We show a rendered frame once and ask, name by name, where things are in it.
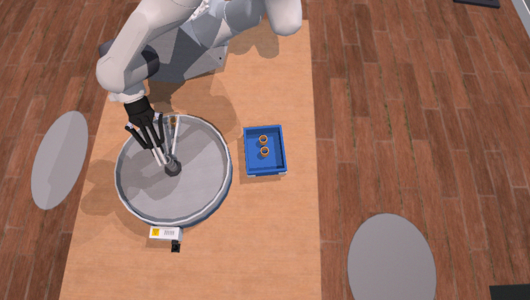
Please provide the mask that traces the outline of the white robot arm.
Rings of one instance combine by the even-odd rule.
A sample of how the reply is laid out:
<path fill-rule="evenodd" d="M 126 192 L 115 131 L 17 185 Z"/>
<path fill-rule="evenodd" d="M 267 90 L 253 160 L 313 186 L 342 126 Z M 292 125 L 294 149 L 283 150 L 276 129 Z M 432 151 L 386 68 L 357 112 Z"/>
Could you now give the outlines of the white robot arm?
<path fill-rule="evenodd" d="M 301 0 L 142 0 L 117 38 L 98 48 L 97 80 L 111 92 L 110 101 L 137 101 L 147 93 L 143 80 L 159 71 L 152 40 L 190 19 L 199 42 L 216 48 L 260 24 L 265 12 L 277 35 L 290 36 L 302 26 Z"/>

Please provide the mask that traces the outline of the blue crate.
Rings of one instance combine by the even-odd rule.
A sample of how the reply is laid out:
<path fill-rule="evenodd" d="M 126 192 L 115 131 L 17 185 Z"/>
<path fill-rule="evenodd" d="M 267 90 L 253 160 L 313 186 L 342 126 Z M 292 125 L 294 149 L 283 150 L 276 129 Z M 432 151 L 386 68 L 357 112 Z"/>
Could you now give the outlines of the blue crate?
<path fill-rule="evenodd" d="M 245 127 L 244 147 L 247 178 L 256 176 L 285 175 L 288 171 L 281 125 Z M 261 145 L 259 137 L 267 136 L 267 144 Z M 269 155 L 261 156 L 261 148 L 267 147 Z"/>

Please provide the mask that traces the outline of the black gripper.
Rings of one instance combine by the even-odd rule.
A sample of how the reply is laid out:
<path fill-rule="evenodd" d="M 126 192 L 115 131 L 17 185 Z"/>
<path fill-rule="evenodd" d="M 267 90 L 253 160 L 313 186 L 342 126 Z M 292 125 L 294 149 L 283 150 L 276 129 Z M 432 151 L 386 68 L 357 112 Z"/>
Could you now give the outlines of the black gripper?
<path fill-rule="evenodd" d="M 163 113 L 162 112 L 155 112 L 154 109 L 152 109 L 147 96 L 144 96 L 143 98 L 130 102 L 125 104 L 124 108 L 127 112 L 127 115 L 129 116 L 129 122 L 125 125 L 125 130 L 129 131 L 136 141 L 142 146 L 143 149 L 150 149 L 152 152 L 152 155 L 156 158 L 159 166 L 162 166 L 162 161 L 159 157 L 158 152 L 156 151 L 155 146 L 153 146 L 153 143 L 151 141 L 151 138 L 149 137 L 149 134 L 146 130 L 146 126 L 149 128 L 152 137 L 156 143 L 156 147 L 162 157 L 162 160 L 164 164 L 167 164 L 167 159 L 164 155 L 164 149 L 162 147 L 162 143 L 164 143 L 164 132 L 163 132 Z M 133 116 L 130 116 L 133 115 Z M 160 138 L 158 138 L 158 135 L 155 131 L 155 128 L 153 126 L 153 119 L 154 116 L 156 119 L 158 119 L 158 126 L 159 126 L 159 133 Z M 144 139 L 139 135 L 139 133 L 133 128 L 133 125 L 140 128 L 146 142 Z"/>

